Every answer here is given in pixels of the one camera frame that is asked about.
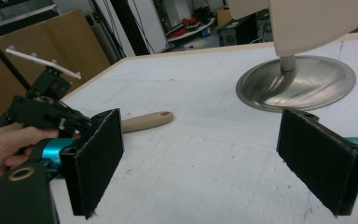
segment red object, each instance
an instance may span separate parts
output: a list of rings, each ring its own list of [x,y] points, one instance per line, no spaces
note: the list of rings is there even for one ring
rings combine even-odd
[[[182,19],[182,21],[181,21],[181,23],[182,23],[184,26],[195,25],[195,24],[197,24],[197,22],[199,22],[199,20],[197,20],[197,19],[194,18],[194,17],[187,17],[187,18]]]
[[[170,38],[181,36],[181,35],[184,35],[185,33],[187,33],[187,29],[185,27],[183,27],[183,28],[177,29],[174,32],[172,32],[170,34]]]

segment wooden handle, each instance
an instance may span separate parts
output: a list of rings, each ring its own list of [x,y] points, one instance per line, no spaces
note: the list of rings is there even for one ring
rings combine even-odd
[[[161,111],[121,121],[123,133],[157,127],[173,120],[173,112]]]

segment white table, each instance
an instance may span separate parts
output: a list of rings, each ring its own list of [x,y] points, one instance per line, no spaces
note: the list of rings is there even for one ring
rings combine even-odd
[[[355,71],[349,95],[310,113],[341,136],[358,136],[358,34],[305,54]],[[72,215],[64,180],[53,180],[61,223],[358,224],[358,198],[351,216],[334,217],[283,163],[281,113],[238,98],[240,76],[275,58],[271,44],[128,58],[68,96],[87,116],[120,108],[123,119],[161,110],[175,119],[124,134],[125,153],[90,220]]]

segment lamp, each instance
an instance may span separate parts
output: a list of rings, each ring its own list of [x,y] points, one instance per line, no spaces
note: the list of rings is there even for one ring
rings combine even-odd
[[[358,0],[229,0],[239,19],[269,8],[274,47],[279,60],[262,63],[237,83],[248,105],[267,111],[283,107],[309,110],[348,94],[356,76],[335,59],[295,54],[316,49],[358,27]]]

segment metal base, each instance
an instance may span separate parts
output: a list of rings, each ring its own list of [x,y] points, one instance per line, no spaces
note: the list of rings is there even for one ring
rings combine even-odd
[[[237,94],[246,104],[262,110],[310,110],[344,97],[355,82],[356,75],[345,63],[298,56],[296,68],[290,72],[282,71],[280,60],[252,68],[238,81]]]

